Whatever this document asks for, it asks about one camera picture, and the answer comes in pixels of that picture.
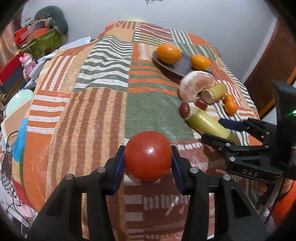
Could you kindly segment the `long green sugarcane piece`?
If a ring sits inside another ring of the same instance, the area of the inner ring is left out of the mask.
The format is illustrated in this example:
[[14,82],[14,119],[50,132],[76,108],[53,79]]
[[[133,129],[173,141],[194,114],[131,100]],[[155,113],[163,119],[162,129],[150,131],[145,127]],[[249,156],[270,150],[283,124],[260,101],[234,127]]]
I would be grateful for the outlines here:
[[240,145],[240,141],[232,133],[230,133],[225,127],[219,124],[218,121],[209,116],[200,108],[197,108],[194,111],[190,111],[185,120],[193,129],[195,129],[201,135],[207,133],[230,140],[236,145]]

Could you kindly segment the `small mandarin orange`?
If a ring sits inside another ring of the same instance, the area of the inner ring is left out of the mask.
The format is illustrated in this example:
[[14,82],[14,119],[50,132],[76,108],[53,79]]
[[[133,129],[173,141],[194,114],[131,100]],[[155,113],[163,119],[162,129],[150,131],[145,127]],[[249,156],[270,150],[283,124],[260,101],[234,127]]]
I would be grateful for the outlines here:
[[234,101],[234,97],[230,94],[225,94],[223,97],[224,109],[229,116],[233,116],[238,109],[237,103]]

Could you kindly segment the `dark red grape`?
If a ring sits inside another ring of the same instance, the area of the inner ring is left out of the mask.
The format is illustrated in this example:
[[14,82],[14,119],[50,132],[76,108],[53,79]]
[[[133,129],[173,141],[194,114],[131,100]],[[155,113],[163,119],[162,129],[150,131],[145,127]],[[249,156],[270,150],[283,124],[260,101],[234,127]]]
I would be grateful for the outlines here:
[[196,105],[196,107],[198,107],[202,110],[206,110],[206,108],[208,106],[207,102],[204,101],[202,98],[196,98],[195,105]]
[[190,107],[186,102],[182,102],[179,106],[179,114],[183,119],[186,119],[190,115]]

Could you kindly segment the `short green sugarcane piece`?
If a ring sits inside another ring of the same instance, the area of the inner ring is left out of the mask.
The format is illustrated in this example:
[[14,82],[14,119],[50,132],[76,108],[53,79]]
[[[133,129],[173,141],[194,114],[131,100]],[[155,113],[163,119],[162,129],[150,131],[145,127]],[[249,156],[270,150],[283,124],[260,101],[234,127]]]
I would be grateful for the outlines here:
[[224,83],[219,83],[202,90],[200,96],[207,104],[213,104],[221,100],[226,93],[227,86]]

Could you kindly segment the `peeled pomelo segment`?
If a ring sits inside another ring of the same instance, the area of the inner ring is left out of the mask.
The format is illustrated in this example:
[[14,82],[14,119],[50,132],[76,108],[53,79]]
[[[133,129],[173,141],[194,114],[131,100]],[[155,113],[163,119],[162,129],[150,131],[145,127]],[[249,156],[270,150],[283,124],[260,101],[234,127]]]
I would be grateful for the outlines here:
[[184,102],[192,102],[203,89],[215,84],[215,78],[204,71],[191,71],[180,81],[179,96]]

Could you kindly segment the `red tomato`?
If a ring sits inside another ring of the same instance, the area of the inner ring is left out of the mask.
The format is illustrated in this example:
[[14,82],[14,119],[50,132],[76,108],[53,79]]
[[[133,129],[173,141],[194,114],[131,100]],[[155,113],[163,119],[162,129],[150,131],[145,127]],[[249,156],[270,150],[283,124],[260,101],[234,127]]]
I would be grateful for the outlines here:
[[165,176],[171,168],[172,158],[169,139],[158,132],[137,133],[125,146],[125,168],[141,181],[155,181]]

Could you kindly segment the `large orange with sticker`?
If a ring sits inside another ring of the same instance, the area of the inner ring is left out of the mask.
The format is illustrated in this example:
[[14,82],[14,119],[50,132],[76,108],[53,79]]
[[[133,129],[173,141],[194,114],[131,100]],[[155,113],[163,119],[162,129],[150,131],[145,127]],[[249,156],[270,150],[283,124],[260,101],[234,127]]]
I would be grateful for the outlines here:
[[176,46],[169,43],[159,45],[156,50],[156,55],[159,60],[169,65],[178,63],[182,57],[181,51]]

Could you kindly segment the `brown wooden door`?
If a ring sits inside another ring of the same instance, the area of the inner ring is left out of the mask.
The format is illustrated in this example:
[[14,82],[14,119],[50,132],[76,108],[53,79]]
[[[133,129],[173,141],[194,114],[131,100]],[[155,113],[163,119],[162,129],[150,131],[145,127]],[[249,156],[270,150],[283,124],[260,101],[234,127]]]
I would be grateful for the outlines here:
[[295,37],[281,18],[262,57],[244,82],[261,118],[275,107],[273,80],[295,82]]

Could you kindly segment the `dark purple plate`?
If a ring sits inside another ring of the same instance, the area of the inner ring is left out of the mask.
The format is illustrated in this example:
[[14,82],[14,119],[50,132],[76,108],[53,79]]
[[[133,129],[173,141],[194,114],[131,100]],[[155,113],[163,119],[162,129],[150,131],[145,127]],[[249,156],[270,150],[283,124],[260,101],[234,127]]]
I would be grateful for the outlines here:
[[170,65],[161,61],[157,57],[156,51],[154,51],[152,54],[152,60],[165,70],[168,70],[170,73],[173,73],[174,75],[181,78],[192,71],[196,71],[196,69],[194,69],[191,65],[191,56],[185,53],[182,53],[181,59],[174,65]]

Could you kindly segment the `striped patchwork bedspread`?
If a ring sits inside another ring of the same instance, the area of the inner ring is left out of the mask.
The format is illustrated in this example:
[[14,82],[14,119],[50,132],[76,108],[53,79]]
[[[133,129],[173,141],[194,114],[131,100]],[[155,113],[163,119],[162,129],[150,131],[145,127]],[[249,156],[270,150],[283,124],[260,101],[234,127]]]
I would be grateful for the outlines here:
[[44,64],[21,123],[7,131],[21,139],[2,173],[14,184],[8,208],[21,215],[22,235],[65,175],[90,174],[142,131],[165,135],[193,167],[224,172],[223,157],[179,115],[177,82],[152,61],[163,43],[210,60],[215,82],[225,84],[238,105],[231,120],[259,117],[246,87],[206,40],[144,22],[110,23],[94,42],[60,50]]

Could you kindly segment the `pink toy figure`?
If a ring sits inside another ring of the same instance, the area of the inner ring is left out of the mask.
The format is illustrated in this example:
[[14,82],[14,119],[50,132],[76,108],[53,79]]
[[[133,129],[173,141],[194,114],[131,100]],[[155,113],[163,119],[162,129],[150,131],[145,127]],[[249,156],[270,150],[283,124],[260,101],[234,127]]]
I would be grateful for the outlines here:
[[24,53],[23,56],[19,58],[21,65],[23,67],[23,78],[26,81],[30,80],[30,73],[37,66],[36,62],[33,60],[33,57],[29,53]]

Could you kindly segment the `yellow pillow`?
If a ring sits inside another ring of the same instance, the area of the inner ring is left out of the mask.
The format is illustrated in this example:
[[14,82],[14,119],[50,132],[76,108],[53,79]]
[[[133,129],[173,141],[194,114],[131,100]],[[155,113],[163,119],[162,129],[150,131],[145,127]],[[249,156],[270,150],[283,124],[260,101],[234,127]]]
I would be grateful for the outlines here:
[[127,20],[127,21],[132,21],[132,22],[145,22],[145,20],[143,19],[130,19],[130,20]]

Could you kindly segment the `white cloth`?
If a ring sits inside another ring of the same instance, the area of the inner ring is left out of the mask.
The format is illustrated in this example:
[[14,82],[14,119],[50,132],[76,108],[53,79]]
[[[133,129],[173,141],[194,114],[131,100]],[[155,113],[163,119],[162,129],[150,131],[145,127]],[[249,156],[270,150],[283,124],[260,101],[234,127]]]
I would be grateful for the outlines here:
[[72,49],[72,48],[76,48],[85,44],[88,44],[91,42],[91,37],[84,37],[78,40],[75,40],[73,42],[70,42],[68,44],[62,45],[59,49],[54,50],[52,53],[41,57],[38,61],[37,61],[37,65],[36,67],[32,70],[32,72],[29,74],[29,80],[36,80],[43,68],[43,65],[45,64],[45,62],[51,60],[58,51],[60,50],[68,50],[68,49]]

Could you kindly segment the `green patterned box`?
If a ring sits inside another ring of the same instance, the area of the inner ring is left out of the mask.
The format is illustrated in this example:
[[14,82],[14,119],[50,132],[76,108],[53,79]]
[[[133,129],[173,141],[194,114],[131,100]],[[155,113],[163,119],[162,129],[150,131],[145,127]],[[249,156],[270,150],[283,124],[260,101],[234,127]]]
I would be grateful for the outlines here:
[[54,29],[44,28],[31,33],[22,45],[21,51],[38,59],[59,49],[61,45],[60,34]]

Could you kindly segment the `grey neck pillow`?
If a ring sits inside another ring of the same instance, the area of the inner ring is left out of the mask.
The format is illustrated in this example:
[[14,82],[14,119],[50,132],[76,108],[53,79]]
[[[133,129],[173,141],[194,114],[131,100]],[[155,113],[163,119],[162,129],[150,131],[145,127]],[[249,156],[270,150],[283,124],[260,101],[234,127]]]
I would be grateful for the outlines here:
[[44,20],[47,27],[55,29],[62,35],[66,35],[68,33],[69,28],[64,17],[64,13],[62,9],[57,6],[46,6],[40,9],[35,14],[34,20]]

